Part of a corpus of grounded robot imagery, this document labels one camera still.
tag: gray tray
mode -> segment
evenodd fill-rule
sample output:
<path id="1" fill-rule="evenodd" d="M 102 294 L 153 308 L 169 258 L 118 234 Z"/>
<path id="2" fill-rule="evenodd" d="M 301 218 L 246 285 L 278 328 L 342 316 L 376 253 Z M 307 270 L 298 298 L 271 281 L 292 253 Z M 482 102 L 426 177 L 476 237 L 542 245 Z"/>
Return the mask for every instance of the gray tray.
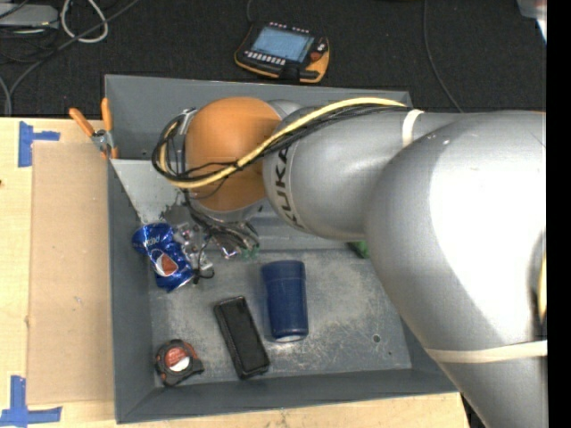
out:
<path id="1" fill-rule="evenodd" d="M 162 127 L 181 109 L 230 95 L 309 105 L 364 92 L 408 101 L 408 94 L 113 76 L 106 86 L 122 157 L 108 170 L 118 422 L 455 391 L 401 321 L 369 260 L 346 243 L 292 229 L 268 204 L 252 221 L 261 238 L 255 259 L 225 260 L 208 247 L 214 278 L 172 293 L 156 286 L 148 259 L 130 243 L 142 223 L 167 211 L 172 216 L 179 208 L 176 190 L 153 170 L 142 150 L 150 151 Z M 152 93 L 155 101 L 141 100 Z M 278 259 L 300 259 L 306 267 L 310 334 L 300 342 L 277 343 L 269 336 L 260 266 Z M 217 301 L 237 295 L 247 299 L 271 361 L 266 374 L 248 381 L 238 379 L 212 311 Z M 175 338 L 194 346 L 205 371 L 165 388 L 153 357 Z"/>

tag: blue cup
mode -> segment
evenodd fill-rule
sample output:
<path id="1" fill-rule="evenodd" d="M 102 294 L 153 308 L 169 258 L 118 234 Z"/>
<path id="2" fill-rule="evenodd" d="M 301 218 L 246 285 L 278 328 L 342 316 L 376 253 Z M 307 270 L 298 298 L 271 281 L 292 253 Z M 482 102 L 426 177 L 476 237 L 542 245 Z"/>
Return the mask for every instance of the blue cup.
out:
<path id="1" fill-rule="evenodd" d="M 269 324 L 277 342 L 299 341 L 309 333 L 305 265 L 280 260 L 261 267 L 266 286 Z"/>

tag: pepsi can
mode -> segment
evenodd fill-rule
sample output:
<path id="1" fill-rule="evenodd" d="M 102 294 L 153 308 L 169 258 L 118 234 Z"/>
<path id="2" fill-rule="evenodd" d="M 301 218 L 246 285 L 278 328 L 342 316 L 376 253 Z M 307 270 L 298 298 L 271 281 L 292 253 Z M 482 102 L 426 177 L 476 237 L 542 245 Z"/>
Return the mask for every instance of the pepsi can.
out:
<path id="1" fill-rule="evenodd" d="M 181 244 L 174 240 L 174 230 L 166 222 L 156 222 L 139 228 L 131 238 L 136 251 L 146 255 L 159 287 L 172 292 L 188 283 L 193 276 Z"/>

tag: wooden surface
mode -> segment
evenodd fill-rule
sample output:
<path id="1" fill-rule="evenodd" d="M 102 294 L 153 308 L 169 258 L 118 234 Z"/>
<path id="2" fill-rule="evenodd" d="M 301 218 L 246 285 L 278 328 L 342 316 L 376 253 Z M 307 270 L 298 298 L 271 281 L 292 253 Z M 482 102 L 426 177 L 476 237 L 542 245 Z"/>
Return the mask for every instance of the wooden surface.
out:
<path id="1" fill-rule="evenodd" d="M 87 137 L 72 120 L 25 119 L 35 131 L 53 129 L 64 141 L 85 141 Z M 29 314 L 30 222 L 32 211 L 32 170 L 18 168 L 18 126 L 20 119 L 0 119 L 0 408 L 10 404 L 10 376 L 26 377 Z M 103 122 L 92 121 L 94 128 Z M 36 142 L 35 144 L 65 144 Z M 86 151 L 96 151 L 85 144 Z M 48 426 L 116 426 L 112 401 L 60 401 L 62 420 Z M 48 408 L 34 405 L 30 408 Z M 133 427 L 270 428 L 270 427 L 373 427 L 385 428 L 468 428 L 458 393 L 398 399 L 380 399 L 346 404 L 263 412 L 196 417 L 193 419 L 133 424 Z"/>

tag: yellow cable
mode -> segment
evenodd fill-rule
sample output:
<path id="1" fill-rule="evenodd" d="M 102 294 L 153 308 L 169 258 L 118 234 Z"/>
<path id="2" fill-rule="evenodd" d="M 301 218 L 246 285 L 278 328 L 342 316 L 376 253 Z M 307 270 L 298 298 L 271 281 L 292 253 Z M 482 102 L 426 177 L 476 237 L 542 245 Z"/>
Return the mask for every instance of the yellow cable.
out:
<path id="1" fill-rule="evenodd" d="M 205 179 L 200 179 L 198 181 L 174 181 L 169 179 L 169 182 L 176 187 L 183 188 L 183 189 L 194 189 L 198 187 L 203 187 L 205 185 L 212 184 L 216 181 L 220 181 L 224 177 L 230 176 L 231 174 L 238 171 L 241 167 L 255 159 L 260 153 L 262 153 L 270 144 L 274 143 L 279 137 L 296 130 L 297 128 L 305 125 L 312 119 L 315 119 L 323 114 L 328 112 L 337 110 L 339 108 L 343 108 L 346 106 L 353 106 L 357 104 L 378 104 L 379 106 L 402 106 L 406 107 L 406 105 L 396 102 L 395 100 L 389 100 L 385 98 L 376 98 L 376 97 L 360 97 L 360 98 L 350 98 L 347 100 L 342 100 L 340 102 L 332 103 L 323 108 L 320 108 L 316 111 L 310 112 L 309 114 L 303 116 L 302 118 L 292 122 L 285 128 L 282 128 L 276 134 L 269 137 L 263 143 L 261 143 L 258 147 L 256 147 L 253 151 L 246 154 L 240 160 L 237 161 L 236 165 L 231 167 L 224 168 L 220 172 L 212 174 L 212 176 L 206 177 Z M 169 128 L 166 132 L 166 136 L 170 134 L 176 122 Z M 166 161 L 166 151 L 165 145 L 159 148 L 159 166 L 163 171 L 167 171 L 167 161 Z"/>

